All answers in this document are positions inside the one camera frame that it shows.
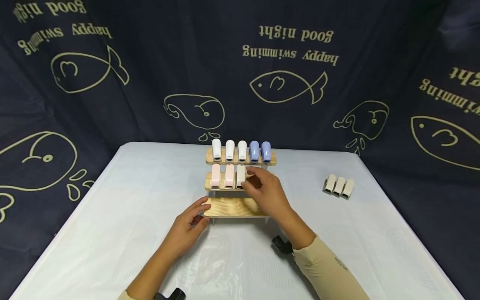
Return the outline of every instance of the table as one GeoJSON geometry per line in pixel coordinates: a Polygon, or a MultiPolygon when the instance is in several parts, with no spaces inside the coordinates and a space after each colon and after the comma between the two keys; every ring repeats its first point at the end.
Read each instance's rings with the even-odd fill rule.
{"type": "MultiPolygon", "coordinates": [[[[11,300],[115,300],[175,217],[206,194],[207,146],[128,143],[72,213],[11,300]]],[[[342,259],[371,299],[462,299],[360,158],[276,149],[270,167],[291,206],[342,259]],[[322,191],[329,174],[355,180],[349,200],[322,191]]],[[[272,249],[271,219],[218,219],[161,292],[188,299],[317,299],[290,255],[272,249]]]]}

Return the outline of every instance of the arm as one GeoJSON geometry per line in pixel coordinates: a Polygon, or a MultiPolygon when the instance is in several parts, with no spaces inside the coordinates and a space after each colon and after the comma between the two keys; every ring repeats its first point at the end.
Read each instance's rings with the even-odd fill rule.
{"type": "Polygon", "coordinates": [[[243,189],[271,216],[292,243],[295,262],[322,300],[368,300],[343,262],[290,207],[280,180],[262,168],[247,168],[243,189]]]}
{"type": "Polygon", "coordinates": [[[209,218],[198,215],[211,207],[204,204],[208,197],[198,199],[181,213],[172,225],[162,245],[152,255],[119,300],[152,300],[175,261],[198,240],[209,218]]]}
{"type": "Polygon", "coordinates": [[[158,248],[128,286],[126,290],[128,295],[136,300],[152,300],[175,260],[168,251],[163,250],[162,247],[158,248]]]}

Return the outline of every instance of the sleeve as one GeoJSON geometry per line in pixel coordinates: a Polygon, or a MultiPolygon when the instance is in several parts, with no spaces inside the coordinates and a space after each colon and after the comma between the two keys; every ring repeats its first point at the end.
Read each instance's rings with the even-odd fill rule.
{"type": "Polygon", "coordinates": [[[120,297],[117,300],[135,300],[134,298],[131,298],[128,294],[127,291],[123,291],[120,294],[120,297]]]}
{"type": "Polygon", "coordinates": [[[318,236],[312,244],[293,250],[295,262],[322,300],[369,300],[347,266],[318,236]]]}

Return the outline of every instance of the black clamp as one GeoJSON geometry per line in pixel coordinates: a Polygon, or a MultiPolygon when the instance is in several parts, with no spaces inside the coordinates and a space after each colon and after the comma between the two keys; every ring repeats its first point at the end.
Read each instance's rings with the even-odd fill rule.
{"type": "Polygon", "coordinates": [[[165,298],[164,295],[157,293],[154,300],[185,300],[186,297],[187,295],[185,295],[185,293],[181,289],[176,288],[170,295],[170,297],[165,298]]]}
{"type": "Polygon", "coordinates": [[[283,254],[293,253],[292,243],[290,243],[290,241],[287,241],[286,243],[284,243],[282,238],[279,235],[273,238],[272,243],[283,254]]]}

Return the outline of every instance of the dark blue backdrop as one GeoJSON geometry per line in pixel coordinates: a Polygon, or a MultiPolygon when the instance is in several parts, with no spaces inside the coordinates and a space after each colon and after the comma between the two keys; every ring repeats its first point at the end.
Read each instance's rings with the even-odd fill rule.
{"type": "Polygon", "coordinates": [[[0,299],[118,147],[268,140],[360,155],[480,297],[475,0],[4,1],[0,299]]]}

